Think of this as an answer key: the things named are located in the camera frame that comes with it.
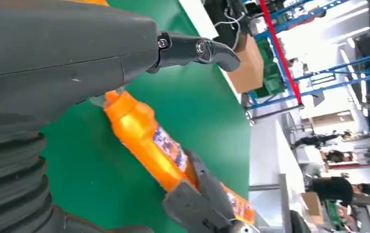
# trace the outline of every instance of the green surface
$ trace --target green surface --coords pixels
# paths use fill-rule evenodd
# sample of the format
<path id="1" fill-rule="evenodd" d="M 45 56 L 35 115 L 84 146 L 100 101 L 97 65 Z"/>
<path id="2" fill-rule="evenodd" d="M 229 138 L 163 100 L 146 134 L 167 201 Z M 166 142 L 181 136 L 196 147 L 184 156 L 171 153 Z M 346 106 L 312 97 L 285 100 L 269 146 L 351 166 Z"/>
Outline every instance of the green surface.
<path id="1" fill-rule="evenodd" d="M 112 0 L 154 18 L 162 30 L 196 35 L 177 0 Z M 143 74 L 130 93 L 156 112 L 170 135 L 197 152 L 228 187 L 247 197 L 250 129 L 216 66 L 189 64 Z M 143 224 L 156 233 L 185 232 L 166 217 L 165 192 L 112 134 L 102 109 L 72 106 L 43 132 L 54 202 L 105 227 Z"/>
<path id="2" fill-rule="evenodd" d="M 327 206 L 328 216 L 331 221 L 331 223 L 338 227 L 339 230 L 344 230 L 344 227 L 342 226 L 342 220 L 338 216 L 337 207 L 336 207 L 336 201 L 335 200 L 327 200 L 325 201 L 325 205 Z"/>
<path id="3" fill-rule="evenodd" d="M 259 40 L 256 42 L 259 52 L 261 53 L 262 59 L 264 60 L 264 66 L 266 67 L 269 63 L 273 62 L 274 54 L 269 46 L 268 38 Z"/>

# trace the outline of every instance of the orange detergent bottle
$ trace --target orange detergent bottle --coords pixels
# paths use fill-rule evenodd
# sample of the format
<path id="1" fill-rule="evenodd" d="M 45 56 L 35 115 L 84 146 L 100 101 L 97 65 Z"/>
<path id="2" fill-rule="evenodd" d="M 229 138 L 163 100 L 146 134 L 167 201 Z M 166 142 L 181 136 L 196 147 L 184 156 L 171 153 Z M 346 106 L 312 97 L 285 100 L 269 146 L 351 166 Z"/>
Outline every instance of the orange detergent bottle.
<path id="1" fill-rule="evenodd" d="M 167 191 L 183 179 L 197 189 L 192 163 L 181 145 L 155 121 L 154 111 L 128 92 L 105 94 L 104 111 L 114 134 Z M 247 200 L 222 184 L 238 220 L 253 224 L 254 210 Z"/>

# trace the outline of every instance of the screw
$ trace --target screw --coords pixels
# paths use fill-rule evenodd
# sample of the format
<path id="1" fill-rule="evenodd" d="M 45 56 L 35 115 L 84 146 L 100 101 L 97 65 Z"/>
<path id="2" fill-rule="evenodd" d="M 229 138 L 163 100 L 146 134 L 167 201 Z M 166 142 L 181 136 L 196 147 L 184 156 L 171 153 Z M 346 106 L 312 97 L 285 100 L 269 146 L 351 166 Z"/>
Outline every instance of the screw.
<path id="1" fill-rule="evenodd" d="M 168 46 L 168 41 L 166 39 L 159 39 L 158 40 L 158 46 L 163 49 Z"/>
<path id="2" fill-rule="evenodd" d="M 203 54 L 205 52 L 205 49 L 206 49 L 206 44 L 205 42 L 198 42 L 197 43 L 197 53 L 200 55 L 200 54 Z"/>

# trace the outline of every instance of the cardboard box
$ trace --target cardboard box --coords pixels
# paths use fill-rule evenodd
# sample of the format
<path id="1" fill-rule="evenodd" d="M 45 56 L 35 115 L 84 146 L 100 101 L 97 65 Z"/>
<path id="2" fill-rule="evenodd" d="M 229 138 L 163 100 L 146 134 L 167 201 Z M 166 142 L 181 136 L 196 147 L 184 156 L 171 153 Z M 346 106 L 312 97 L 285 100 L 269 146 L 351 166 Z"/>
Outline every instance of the cardboard box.
<path id="1" fill-rule="evenodd" d="M 228 75 L 237 93 L 245 93 L 262 87 L 264 60 L 254 38 L 241 35 L 235 52 L 241 59 L 241 66 Z"/>
<path id="2" fill-rule="evenodd" d="M 324 224 L 324 217 L 322 214 L 322 206 L 317 193 L 309 192 L 302 193 L 302 199 L 308 207 L 308 214 L 310 215 L 310 220 L 312 223 L 317 225 Z"/>

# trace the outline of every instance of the cable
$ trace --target cable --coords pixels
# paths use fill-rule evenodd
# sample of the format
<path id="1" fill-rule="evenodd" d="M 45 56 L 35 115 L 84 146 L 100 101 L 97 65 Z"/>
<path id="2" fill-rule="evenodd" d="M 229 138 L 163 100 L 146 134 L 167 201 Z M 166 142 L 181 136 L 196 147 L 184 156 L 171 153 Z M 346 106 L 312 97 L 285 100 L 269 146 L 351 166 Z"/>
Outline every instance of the cable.
<path id="1" fill-rule="evenodd" d="M 236 25 L 238 26 L 238 30 L 236 32 L 235 43 L 232 46 L 232 50 L 234 50 L 236 48 L 236 45 L 238 44 L 239 37 L 240 37 L 240 34 L 241 34 L 241 24 L 239 23 L 239 21 L 245 16 L 245 14 L 242 12 L 242 15 L 238 19 L 234 19 L 231 16 L 227 15 L 226 14 L 226 11 L 224 12 L 224 15 L 225 15 L 225 17 L 227 17 L 228 19 L 230 19 L 232 21 L 230 21 L 230 22 L 229 21 L 217 22 L 216 24 L 214 24 L 214 27 L 217 27 L 220 24 L 233 24 L 233 23 L 236 23 Z"/>

